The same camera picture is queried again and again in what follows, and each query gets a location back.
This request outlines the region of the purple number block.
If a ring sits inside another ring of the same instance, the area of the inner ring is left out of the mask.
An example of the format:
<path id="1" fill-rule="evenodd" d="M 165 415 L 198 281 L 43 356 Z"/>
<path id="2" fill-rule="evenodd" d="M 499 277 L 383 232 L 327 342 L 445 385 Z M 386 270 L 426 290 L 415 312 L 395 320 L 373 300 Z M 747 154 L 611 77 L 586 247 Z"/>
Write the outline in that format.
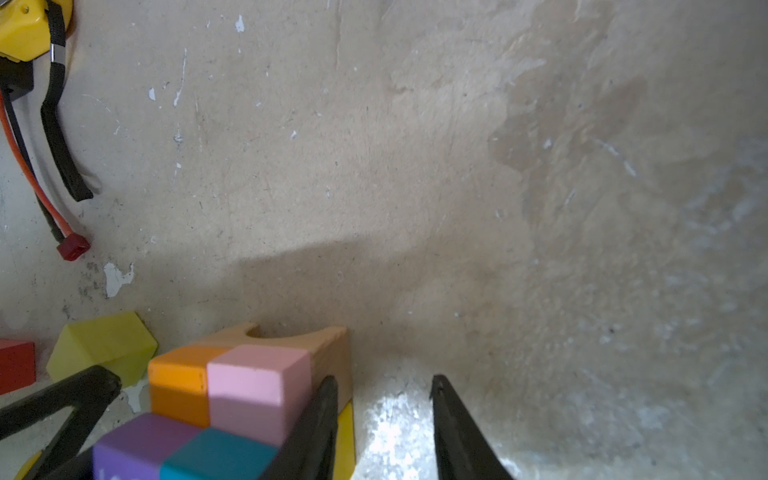
<path id="1" fill-rule="evenodd" d="M 107 433 L 92 447 L 93 478 L 159 479 L 167 458 L 201 431 L 165 416 L 142 414 Z"/>

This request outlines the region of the yellow tape measure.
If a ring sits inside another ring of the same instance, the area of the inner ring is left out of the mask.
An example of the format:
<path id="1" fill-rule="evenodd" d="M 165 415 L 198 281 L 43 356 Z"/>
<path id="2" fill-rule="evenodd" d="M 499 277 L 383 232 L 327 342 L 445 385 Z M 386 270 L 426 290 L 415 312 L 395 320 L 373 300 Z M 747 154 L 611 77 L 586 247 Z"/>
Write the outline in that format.
<path id="1" fill-rule="evenodd" d="M 51 61 L 66 64 L 66 32 L 73 1 L 54 1 L 62 20 L 50 20 L 50 1 L 1 2 L 1 56 L 13 62 L 30 62 L 52 50 Z"/>

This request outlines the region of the yellow rectangular wooden block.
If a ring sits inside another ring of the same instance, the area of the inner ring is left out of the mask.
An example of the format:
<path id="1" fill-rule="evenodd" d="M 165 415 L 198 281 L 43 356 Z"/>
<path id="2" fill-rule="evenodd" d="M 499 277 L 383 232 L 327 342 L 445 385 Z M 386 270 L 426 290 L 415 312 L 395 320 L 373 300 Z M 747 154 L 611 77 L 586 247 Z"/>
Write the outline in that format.
<path id="1" fill-rule="evenodd" d="M 338 416 L 333 480 L 350 480 L 356 467 L 353 402 L 348 402 Z"/>

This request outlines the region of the yellow wooden block left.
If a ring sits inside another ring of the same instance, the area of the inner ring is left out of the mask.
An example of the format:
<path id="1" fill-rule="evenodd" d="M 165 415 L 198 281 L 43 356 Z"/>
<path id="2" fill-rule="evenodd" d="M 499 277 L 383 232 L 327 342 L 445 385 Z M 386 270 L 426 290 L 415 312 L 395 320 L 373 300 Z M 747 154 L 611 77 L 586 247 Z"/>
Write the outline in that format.
<path id="1" fill-rule="evenodd" d="M 40 459 L 42 456 L 41 451 L 37 451 L 35 454 L 33 454 L 31 457 L 29 457 L 25 463 L 21 466 L 19 471 L 14 477 L 14 480 L 24 480 L 25 477 L 28 475 L 29 471 L 32 469 L 32 467 L 36 464 L 36 462 Z"/>

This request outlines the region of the orange wooden block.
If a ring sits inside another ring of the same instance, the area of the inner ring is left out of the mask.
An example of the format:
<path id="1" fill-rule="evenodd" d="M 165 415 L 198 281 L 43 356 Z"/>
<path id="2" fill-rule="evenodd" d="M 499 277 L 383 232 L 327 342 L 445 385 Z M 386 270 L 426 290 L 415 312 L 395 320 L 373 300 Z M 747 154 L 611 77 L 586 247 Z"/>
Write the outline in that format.
<path id="1" fill-rule="evenodd" d="M 207 365 L 229 348 L 190 345 L 152 359 L 151 411 L 200 428 L 210 426 Z"/>

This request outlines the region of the teal wooden cube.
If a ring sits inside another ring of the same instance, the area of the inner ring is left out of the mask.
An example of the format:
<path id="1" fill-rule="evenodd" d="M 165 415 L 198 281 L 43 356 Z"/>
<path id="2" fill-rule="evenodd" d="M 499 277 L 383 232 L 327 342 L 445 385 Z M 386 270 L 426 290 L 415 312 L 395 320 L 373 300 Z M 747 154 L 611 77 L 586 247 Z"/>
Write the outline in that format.
<path id="1" fill-rule="evenodd" d="M 258 479 L 277 452 L 274 446 L 208 428 L 165 460 L 159 478 Z"/>

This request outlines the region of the natural wood block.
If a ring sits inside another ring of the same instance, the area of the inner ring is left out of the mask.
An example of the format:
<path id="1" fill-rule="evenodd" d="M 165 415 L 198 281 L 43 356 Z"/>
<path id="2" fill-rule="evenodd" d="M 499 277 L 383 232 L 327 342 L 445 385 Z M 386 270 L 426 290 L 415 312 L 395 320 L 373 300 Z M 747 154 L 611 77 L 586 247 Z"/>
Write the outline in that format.
<path id="1" fill-rule="evenodd" d="M 216 348 L 259 345 L 307 350 L 311 357 L 313 386 L 318 387 L 326 376 L 333 376 L 338 384 L 338 412 L 341 413 L 352 401 L 352 357 L 347 327 L 331 326 L 293 336 L 264 337 L 257 323 L 242 323 L 202 337 L 192 344 Z"/>

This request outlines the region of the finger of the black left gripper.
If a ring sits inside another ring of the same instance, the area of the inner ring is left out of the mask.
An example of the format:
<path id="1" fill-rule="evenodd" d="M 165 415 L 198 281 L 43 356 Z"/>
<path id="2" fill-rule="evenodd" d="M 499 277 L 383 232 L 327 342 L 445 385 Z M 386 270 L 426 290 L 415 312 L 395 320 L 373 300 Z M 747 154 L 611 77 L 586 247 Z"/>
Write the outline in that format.
<path id="1" fill-rule="evenodd" d="M 119 376 L 92 366 L 1 409 L 1 438 L 26 430 L 62 409 L 71 412 L 24 479 L 91 479 L 93 453 L 83 445 L 119 396 Z"/>

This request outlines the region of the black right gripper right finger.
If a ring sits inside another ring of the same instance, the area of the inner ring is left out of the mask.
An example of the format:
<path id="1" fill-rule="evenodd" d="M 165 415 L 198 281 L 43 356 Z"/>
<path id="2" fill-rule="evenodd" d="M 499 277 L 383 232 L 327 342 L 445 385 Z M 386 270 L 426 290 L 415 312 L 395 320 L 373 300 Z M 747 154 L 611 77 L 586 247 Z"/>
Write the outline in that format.
<path id="1" fill-rule="evenodd" d="M 433 377 L 430 399 L 440 480 L 514 479 L 445 375 Z"/>

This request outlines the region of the lime green wooden cube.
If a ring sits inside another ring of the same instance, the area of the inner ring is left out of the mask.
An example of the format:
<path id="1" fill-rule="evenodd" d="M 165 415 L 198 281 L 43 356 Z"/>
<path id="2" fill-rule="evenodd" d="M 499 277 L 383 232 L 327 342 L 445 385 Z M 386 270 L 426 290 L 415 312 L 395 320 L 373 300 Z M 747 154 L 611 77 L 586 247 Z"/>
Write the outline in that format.
<path id="1" fill-rule="evenodd" d="M 145 374 L 158 343 L 135 312 L 123 312 L 66 324 L 46 364 L 53 381 L 92 366 L 117 375 L 123 387 Z"/>

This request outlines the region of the black charging board yellow connectors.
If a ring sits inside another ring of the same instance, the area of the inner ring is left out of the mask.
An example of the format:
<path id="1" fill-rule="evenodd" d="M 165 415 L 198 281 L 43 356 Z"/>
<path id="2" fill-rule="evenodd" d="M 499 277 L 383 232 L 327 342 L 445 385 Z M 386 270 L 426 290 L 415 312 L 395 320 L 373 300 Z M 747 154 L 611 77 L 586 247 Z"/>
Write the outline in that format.
<path id="1" fill-rule="evenodd" d="M 6 92 L 11 101 L 15 101 L 34 89 L 33 64 L 31 62 L 14 62 L 6 57 L 0 57 L 1 89 Z"/>

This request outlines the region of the red wooden arch block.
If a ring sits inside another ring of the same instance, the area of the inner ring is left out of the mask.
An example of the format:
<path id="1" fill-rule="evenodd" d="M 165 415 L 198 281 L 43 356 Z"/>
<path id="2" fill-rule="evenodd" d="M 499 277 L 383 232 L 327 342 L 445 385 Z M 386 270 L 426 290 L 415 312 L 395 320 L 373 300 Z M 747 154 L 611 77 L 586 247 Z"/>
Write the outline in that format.
<path id="1" fill-rule="evenodd" d="M 0 394 L 33 385 L 36 382 L 34 343 L 2 339 L 0 344 Z"/>

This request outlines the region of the pink wooden block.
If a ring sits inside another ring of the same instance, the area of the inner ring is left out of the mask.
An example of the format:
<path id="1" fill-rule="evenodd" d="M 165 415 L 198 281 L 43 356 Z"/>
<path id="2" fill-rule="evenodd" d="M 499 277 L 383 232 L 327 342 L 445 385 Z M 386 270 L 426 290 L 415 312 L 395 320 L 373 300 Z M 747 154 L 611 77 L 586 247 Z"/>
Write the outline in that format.
<path id="1" fill-rule="evenodd" d="M 210 426 L 281 446 L 312 392 L 310 353 L 242 345 L 207 364 Z"/>

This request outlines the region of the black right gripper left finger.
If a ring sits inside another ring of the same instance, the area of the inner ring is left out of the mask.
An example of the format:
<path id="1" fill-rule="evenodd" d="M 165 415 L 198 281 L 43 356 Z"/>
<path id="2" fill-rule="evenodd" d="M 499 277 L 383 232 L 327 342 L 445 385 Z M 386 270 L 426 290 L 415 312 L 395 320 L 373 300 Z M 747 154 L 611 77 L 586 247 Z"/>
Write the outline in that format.
<path id="1" fill-rule="evenodd" d="M 333 376 L 326 376 L 285 443 L 258 479 L 332 479 L 338 431 L 337 406 L 337 381 Z"/>

